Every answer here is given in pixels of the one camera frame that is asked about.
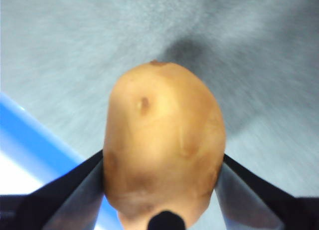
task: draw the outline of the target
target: white surface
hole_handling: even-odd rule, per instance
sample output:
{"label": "white surface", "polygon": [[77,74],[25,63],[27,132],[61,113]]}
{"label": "white surface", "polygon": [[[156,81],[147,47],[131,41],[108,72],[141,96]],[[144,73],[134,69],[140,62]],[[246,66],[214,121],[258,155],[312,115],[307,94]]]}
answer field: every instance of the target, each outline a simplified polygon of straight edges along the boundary
{"label": "white surface", "polygon": [[[16,164],[0,149],[0,195],[29,194],[43,186],[36,177]],[[108,230],[96,225],[94,230]]]}

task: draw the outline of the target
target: blue stripe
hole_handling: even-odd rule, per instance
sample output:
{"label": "blue stripe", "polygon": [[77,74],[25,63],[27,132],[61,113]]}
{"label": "blue stripe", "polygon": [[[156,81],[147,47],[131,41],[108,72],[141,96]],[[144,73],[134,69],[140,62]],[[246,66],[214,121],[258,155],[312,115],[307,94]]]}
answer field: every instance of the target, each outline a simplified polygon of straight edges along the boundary
{"label": "blue stripe", "polygon": [[[3,142],[6,135],[8,140],[11,139],[11,142],[23,149],[23,151],[19,148],[1,148],[1,150],[45,183],[64,175],[81,162],[81,158],[70,148],[55,139],[49,131],[3,93],[0,98],[0,128]],[[102,202],[98,221],[107,229],[122,229],[116,211],[106,199]]]}

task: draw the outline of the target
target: gray floor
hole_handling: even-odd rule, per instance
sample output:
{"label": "gray floor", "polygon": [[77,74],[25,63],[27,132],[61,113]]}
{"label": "gray floor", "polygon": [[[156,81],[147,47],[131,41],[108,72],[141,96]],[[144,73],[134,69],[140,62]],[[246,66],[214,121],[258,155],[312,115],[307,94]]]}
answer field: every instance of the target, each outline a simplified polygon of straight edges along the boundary
{"label": "gray floor", "polygon": [[[227,154],[319,196],[319,0],[1,0],[1,90],[85,158],[116,79],[155,58],[213,91]],[[193,229],[224,228],[216,204]]]}

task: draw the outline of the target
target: potato skin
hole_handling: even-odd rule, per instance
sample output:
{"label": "potato skin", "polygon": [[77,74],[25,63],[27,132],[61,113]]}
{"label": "potato skin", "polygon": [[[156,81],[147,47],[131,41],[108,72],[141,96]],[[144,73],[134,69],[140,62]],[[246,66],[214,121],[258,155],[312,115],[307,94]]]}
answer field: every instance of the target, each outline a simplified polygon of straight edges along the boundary
{"label": "potato skin", "polygon": [[208,207],[225,149],[222,113],[205,84],[175,63],[122,75],[109,99],[104,186],[126,230],[163,210],[189,227]]}

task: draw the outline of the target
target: blue edge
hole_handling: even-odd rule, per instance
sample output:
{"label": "blue edge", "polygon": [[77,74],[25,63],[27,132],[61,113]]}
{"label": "blue edge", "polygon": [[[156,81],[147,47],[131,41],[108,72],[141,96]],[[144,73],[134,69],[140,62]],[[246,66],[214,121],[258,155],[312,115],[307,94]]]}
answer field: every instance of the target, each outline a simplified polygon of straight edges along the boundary
{"label": "blue edge", "polygon": [[[1,93],[0,127],[2,143],[7,139],[18,148],[1,148],[4,153],[44,183],[66,174],[81,162],[80,156],[32,118],[22,107]],[[117,213],[103,199],[97,219],[106,230],[121,230]]]}

